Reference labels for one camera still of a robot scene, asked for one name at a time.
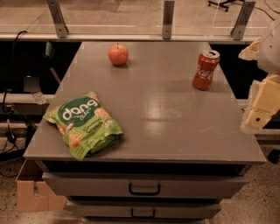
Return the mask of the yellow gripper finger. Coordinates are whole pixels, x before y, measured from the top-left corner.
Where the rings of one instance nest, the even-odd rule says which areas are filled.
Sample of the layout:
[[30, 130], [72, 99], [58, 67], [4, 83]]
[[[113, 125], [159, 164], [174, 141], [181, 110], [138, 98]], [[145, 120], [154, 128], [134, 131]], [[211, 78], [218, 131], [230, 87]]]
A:
[[238, 58], [247, 61], [257, 60], [259, 43], [260, 39], [257, 38], [249, 46], [241, 50], [241, 52], [238, 55]]
[[241, 119], [241, 131], [256, 134], [280, 110], [280, 76], [269, 73], [262, 81], [254, 80], [249, 89], [248, 106]]

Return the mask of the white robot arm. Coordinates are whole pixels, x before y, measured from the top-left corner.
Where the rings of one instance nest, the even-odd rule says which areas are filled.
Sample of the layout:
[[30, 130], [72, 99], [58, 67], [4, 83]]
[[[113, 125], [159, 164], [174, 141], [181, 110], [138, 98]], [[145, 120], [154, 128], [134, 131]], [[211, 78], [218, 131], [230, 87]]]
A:
[[280, 110], [280, 17], [260, 38], [241, 50], [238, 57], [256, 60], [258, 68], [268, 74], [262, 81], [252, 82], [248, 106], [241, 119], [241, 130], [256, 134]]

